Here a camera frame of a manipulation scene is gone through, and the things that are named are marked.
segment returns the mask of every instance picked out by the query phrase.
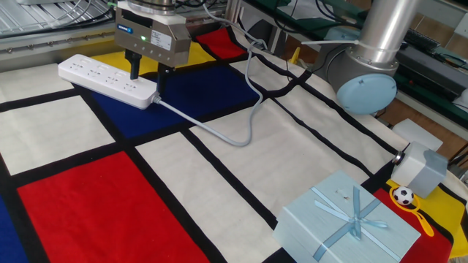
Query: light blue ribbon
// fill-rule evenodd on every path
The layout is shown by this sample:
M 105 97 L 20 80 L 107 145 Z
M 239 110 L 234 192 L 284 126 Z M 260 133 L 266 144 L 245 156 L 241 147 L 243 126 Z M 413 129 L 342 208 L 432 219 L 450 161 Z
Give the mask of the light blue ribbon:
M 380 205 L 380 201 L 378 199 L 374 199 L 370 204 L 368 204 L 364 209 L 361 210 L 361 203 L 359 197 L 359 189 L 354 186 L 352 192 L 352 199 L 353 199 L 353 206 L 354 206 L 354 217 L 349 217 L 343 210 L 337 207 L 329 198 L 327 198 L 324 194 L 318 191 L 315 187 L 312 188 L 312 191 L 315 192 L 320 198 L 322 198 L 330 207 L 324 205 L 321 202 L 315 200 L 315 205 L 324 210 L 325 212 L 330 213 L 337 218 L 340 218 L 347 223 L 334 234 L 332 234 L 327 240 L 325 240 L 317 251 L 314 254 L 314 259 L 319 261 L 323 254 L 330 248 L 334 243 L 336 243 L 340 238 L 346 235 L 346 233 L 350 233 L 354 238 L 357 240 L 361 239 L 361 233 L 367 236 L 370 240 L 372 240 L 376 245 L 378 245 L 383 251 L 385 251 L 388 255 L 394 258 L 397 262 L 401 260 L 401 258 L 396 255 L 391 249 L 385 246 L 382 242 L 380 242 L 376 237 L 374 237 L 371 233 L 369 233 L 365 229 L 361 229 L 361 224 L 369 224 L 371 226 L 376 227 L 387 227 L 387 223 L 384 221 L 370 221 L 365 219 L 365 217 L 370 214 L 378 205 Z

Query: gift box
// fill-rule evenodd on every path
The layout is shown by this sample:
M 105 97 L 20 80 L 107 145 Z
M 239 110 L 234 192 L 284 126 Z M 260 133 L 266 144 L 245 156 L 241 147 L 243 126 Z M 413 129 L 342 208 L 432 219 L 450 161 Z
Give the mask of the gift box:
M 283 207 L 273 236 L 296 262 L 400 262 L 420 233 L 342 171 Z

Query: mondrian pattern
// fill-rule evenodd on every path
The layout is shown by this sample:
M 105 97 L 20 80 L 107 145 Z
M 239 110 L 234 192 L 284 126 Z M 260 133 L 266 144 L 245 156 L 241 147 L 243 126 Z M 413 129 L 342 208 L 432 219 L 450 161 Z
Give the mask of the mondrian pattern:
M 242 140 L 257 95 L 235 34 L 192 43 L 190 65 L 163 96 Z M 123 53 L 96 59 L 128 67 Z M 249 76 L 265 101 L 245 148 L 158 105 L 139 110 L 71 85 L 56 65 L 0 74 L 0 262 L 291 262 L 272 238 L 281 207 L 338 169 L 421 231 L 385 194 L 388 162 L 407 142 L 283 66 L 261 51 L 254 58 Z M 153 69 L 143 61 L 144 77 L 155 80 Z M 466 201 L 444 186 L 435 194 L 422 209 L 436 237 L 421 237 L 403 262 L 468 252 Z M 444 211 L 450 219 L 438 216 L 441 197 L 455 207 Z

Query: power outlet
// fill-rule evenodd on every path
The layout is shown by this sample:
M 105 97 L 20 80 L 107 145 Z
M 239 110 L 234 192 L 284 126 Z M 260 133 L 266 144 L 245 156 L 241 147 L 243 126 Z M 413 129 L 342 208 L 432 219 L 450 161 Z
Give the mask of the power outlet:
M 158 95 L 156 83 L 142 77 L 130 80 L 130 73 L 83 55 L 74 55 L 60 63 L 58 75 L 141 110 L 146 109 Z

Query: white fabric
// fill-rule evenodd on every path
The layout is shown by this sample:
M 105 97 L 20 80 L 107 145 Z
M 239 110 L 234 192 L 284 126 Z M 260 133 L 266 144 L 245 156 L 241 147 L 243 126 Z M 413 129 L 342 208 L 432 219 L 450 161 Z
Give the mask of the white fabric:
M 114 142 L 79 96 L 0 113 L 0 127 L 11 175 Z
M 246 71 L 247 61 L 231 63 L 231 66 L 242 74 Z M 289 80 L 286 76 L 278 75 L 275 71 L 268 68 L 258 58 L 252 58 L 249 67 L 250 80 L 260 84 L 267 91 L 276 91 L 285 87 Z
M 238 140 L 245 137 L 250 109 L 210 121 L 210 127 Z M 369 177 L 299 126 L 270 99 L 252 121 L 249 145 L 226 144 L 205 130 L 191 130 L 224 165 L 275 215 L 315 184 L 342 169 L 358 183 Z
M 262 262 L 280 248 L 269 225 L 180 133 L 137 149 L 228 262 Z
M 57 64 L 50 64 L 0 73 L 0 103 L 73 88 L 58 71 Z
M 244 47 L 249 46 L 249 42 L 246 40 L 246 38 L 243 36 L 243 34 L 237 30 L 236 28 L 233 28 L 235 37 L 237 41 L 243 45 Z M 273 56 L 271 54 L 265 53 L 261 50 L 258 50 L 255 48 L 254 53 L 259 53 L 263 56 L 265 56 L 266 59 L 268 59 L 271 63 L 277 65 L 281 69 L 286 69 L 286 63 L 284 60 Z M 258 59 L 252 63 L 253 68 L 251 71 L 249 71 L 249 77 L 251 80 L 255 81 L 257 84 L 261 85 L 263 88 L 266 88 L 270 91 L 277 90 L 282 85 L 282 87 L 285 87 L 285 81 L 287 78 L 285 76 L 281 76 L 272 69 L 269 69 L 266 65 L 264 65 L 261 61 Z M 245 68 L 246 62 L 241 61 L 237 63 L 231 64 L 235 69 L 239 70 L 241 73 L 244 73 L 243 67 Z M 295 76 L 300 76 L 304 72 L 304 69 L 289 63 L 288 64 L 289 71 L 293 73 Z M 321 94 L 325 95 L 329 99 L 335 101 L 335 103 L 338 103 L 338 99 L 336 98 L 336 93 L 332 89 L 331 85 L 321 79 L 320 77 L 316 75 L 312 75 L 307 81 L 307 84 L 309 84 L 312 88 L 315 88 L 317 91 L 319 91 Z M 309 94 L 309 98 L 315 98 L 313 95 Z M 353 115 L 350 114 L 355 120 L 363 124 L 369 131 L 380 137 L 382 140 L 386 141 L 389 145 L 393 146 L 397 150 L 403 150 L 407 145 L 408 142 L 401 138 L 399 135 L 395 134 L 393 131 L 391 131 L 389 128 L 387 128 L 385 125 L 380 123 L 378 120 L 376 120 L 374 117 L 370 115 Z
M 351 126 L 334 109 L 304 89 L 294 88 L 288 95 L 277 100 L 336 147 L 361 161 L 372 173 L 377 172 L 393 158 L 393 154 Z
M 444 186 L 447 186 L 453 193 L 457 194 L 459 197 L 468 200 L 468 188 L 461 182 L 452 172 L 447 171 L 447 175 L 442 181 Z

